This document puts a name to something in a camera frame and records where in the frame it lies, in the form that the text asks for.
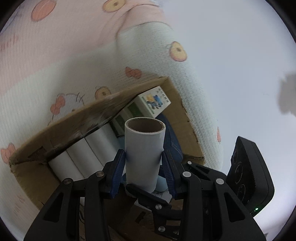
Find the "paper roll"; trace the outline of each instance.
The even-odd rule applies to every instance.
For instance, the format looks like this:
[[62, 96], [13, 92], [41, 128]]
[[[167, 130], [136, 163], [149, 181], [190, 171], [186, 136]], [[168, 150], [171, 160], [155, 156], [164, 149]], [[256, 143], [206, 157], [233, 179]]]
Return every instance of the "paper roll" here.
[[85, 178], [97, 171], [103, 170], [102, 164], [84, 138], [70, 146], [67, 152]]
[[165, 137], [163, 122], [137, 117], [125, 123], [126, 181], [151, 193], [155, 190]]
[[[48, 164], [60, 181], [66, 178], [72, 178], [74, 181], [84, 179], [67, 152], [58, 155], [49, 161]], [[84, 197], [80, 198], [80, 203], [84, 206]]]
[[110, 124], [103, 125], [85, 139], [103, 166], [106, 162], [113, 161], [118, 149], [120, 149], [119, 142]]

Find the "cartoon illustration on box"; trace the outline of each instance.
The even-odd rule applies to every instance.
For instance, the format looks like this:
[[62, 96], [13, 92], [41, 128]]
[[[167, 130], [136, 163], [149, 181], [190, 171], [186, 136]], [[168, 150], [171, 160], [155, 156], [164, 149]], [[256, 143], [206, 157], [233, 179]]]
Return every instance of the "cartoon illustration on box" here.
[[159, 109], [162, 107], [163, 103], [161, 101], [161, 99], [159, 98], [158, 95], [146, 95], [145, 96], [145, 99], [146, 99], [146, 103], [147, 105], [151, 106], [151, 108], [154, 110], [154, 109]]

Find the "metal screw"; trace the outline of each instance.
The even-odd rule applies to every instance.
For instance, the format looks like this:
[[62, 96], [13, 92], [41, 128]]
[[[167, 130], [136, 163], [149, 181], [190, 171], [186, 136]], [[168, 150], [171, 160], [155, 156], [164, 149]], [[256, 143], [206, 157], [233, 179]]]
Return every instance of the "metal screw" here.
[[165, 231], [165, 227], [164, 227], [164, 226], [160, 226], [160, 227], [158, 228], [158, 231], [163, 233], [163, 232]]
[[222, 184], [224, 184], [224, 181], [221, 178], [217, 178], [216, 183], [218, 183], [219, 185], [222, 185]]
[[190, 172], [183, 172], [183, 176], [184, 177], [191, 177], [191, 173]]
[[105, 173], [103, 172], [103, 171], [98, 171], [98, 172], [96, 172], [96, 176], [97, 177], [102, 177], [102, 176], [104, 176], [105, 175]]
[[67, 185], [67, 184], [70, 184], [71, 182], [72, 182], [72, 181], [71, 181], [70, 178], [67, 178], [67, 179], [64, 180], [64, 184], [66, 184], [66, 185]]
[[161, 206], [160, 204], [156, 204], [156, 205], [155, 205], [155, 208], [156, 208], [157, 210], [160, 210], [160, 209], [162, 209], [162, 206]]

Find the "cardboard box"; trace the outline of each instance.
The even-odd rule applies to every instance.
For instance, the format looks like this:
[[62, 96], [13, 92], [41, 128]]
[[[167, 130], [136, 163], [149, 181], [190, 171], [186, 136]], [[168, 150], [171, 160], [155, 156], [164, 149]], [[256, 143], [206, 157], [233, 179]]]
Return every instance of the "cardboard box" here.
[[[157, 86], [163, 89], [171, 101], [163, 114], [172, 125], [184, 156], [187, 160], [204, 164], [202, 150], [176, 88], [167, 77], [152, 79], [106, 96], [104, 99], [72, 112], [46, 127], [16, 150], [10, 158], [11, 171], [37, 208], [42, 208], [43, 203], [59, 185], [59, 180], [51, 172], [47, 162], [109, 122], [136, 96]], [[139, 224], [134, 224], [134, 217], [137, 215], [134, 210], [138, 212], [142, 209], [135, 208], [132, 206], [133, 203], [134, 200], [126, 199], [125, 192], [114, 200], [107, 200], [106, 209], [116, 210], [115, 213], [106, 212], [108, 224], [126, 240], [169, 240], [156, 235], [147, 228], [137, 229]], [[115, 218], [119, 217], [119, 209], [122, 211], [120, 215], [122, 218]]]
[[171, 101], [160, 86], [139, 94], [124, 107], [112, 120], [112, 128], [116, 136], [124, 135], [124, 124], [134, 117], [157, 117]]

